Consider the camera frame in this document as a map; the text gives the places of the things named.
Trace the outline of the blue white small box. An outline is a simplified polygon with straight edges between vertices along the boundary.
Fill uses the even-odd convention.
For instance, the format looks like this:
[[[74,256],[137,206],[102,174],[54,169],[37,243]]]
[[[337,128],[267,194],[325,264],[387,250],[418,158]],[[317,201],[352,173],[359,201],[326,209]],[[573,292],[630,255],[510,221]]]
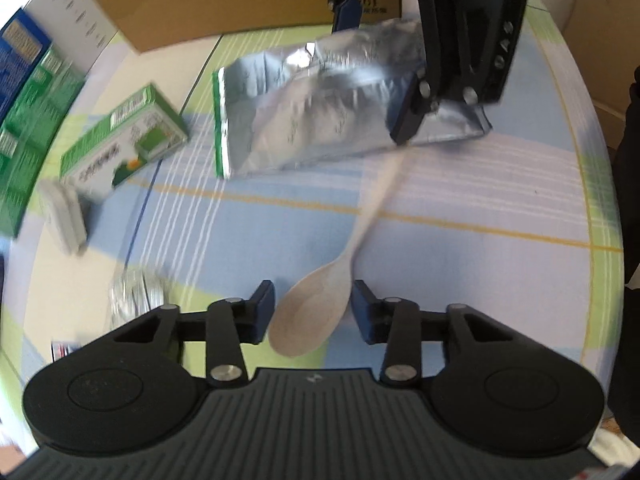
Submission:
[[[52,361],[55,362],[79,350],[81,344],[75,341],[52,341],[50,348]]]

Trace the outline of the green white medicine box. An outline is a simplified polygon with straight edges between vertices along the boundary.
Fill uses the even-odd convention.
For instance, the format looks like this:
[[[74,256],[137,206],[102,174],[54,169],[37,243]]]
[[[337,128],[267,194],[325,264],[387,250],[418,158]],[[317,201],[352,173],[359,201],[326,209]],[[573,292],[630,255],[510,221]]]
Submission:
[[[155,84],[134,92],[106,114],[62,156],[60,179],[100,202],[152,162],[189,140],[182,117]]]

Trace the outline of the blue carton box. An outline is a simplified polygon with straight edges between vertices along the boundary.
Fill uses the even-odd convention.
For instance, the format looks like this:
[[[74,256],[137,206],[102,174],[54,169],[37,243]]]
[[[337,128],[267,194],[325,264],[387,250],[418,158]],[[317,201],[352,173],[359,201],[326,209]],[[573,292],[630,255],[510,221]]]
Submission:
[[[2,27],[0,122],[6,118],[24,83],[51,44],[51,38],[23,9],[18,9]]]

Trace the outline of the green carton pack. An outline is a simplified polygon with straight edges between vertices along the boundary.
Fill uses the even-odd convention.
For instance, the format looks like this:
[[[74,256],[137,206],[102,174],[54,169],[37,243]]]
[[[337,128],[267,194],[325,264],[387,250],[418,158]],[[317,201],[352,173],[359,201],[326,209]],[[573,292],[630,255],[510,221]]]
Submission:
[[[85,83],[52,46],[35,66],[1,123],[1,234],[20,232],[44,160]]]

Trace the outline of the beige wooden spoon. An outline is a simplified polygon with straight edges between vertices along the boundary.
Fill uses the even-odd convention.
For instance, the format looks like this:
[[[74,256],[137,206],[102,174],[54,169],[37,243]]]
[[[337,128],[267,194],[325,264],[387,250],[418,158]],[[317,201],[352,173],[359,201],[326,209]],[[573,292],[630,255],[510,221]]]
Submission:
[[[269,324],[268,339],[280,356],[297,358],[313,352],[336,329],[352,290],[352,262],[392,194],[408,154],[403,148],[388,155],[340,255],[307,274],[279,301]]]

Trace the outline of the silver blister pack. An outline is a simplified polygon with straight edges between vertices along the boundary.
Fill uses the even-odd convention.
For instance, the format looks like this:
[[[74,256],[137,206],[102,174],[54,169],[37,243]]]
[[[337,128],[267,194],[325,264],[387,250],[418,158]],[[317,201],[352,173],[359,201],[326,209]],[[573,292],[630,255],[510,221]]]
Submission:
[[[127,269],[117,274],[108,289],[111,328],[122,326],[166,302],[163,281],[153,272]]]

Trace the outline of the white square container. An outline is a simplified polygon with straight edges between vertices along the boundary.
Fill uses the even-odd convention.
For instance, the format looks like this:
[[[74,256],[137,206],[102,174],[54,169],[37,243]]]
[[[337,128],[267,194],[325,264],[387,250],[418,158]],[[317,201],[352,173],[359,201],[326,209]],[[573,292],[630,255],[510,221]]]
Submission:
[[[87,241],[84,214],[77,192],[57,180],[37,184],[49,231],[65,255],[77,255]]]

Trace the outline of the white carton box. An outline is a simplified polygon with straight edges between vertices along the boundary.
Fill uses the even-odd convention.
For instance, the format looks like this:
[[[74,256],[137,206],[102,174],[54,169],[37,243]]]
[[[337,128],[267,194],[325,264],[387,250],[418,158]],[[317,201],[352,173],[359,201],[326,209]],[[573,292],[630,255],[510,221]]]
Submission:
[[[85,74],[116,35],[94,0],[28,0],[25,10]]]

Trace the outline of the silver foil pouch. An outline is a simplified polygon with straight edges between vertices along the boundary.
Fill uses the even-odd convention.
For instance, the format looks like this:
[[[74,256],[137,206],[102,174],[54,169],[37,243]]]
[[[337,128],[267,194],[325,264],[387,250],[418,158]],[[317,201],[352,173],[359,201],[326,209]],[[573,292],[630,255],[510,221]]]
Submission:
[[[216,176],[390,150],[424,65],[419,22],[399,18],[238,58],[213,76]]]

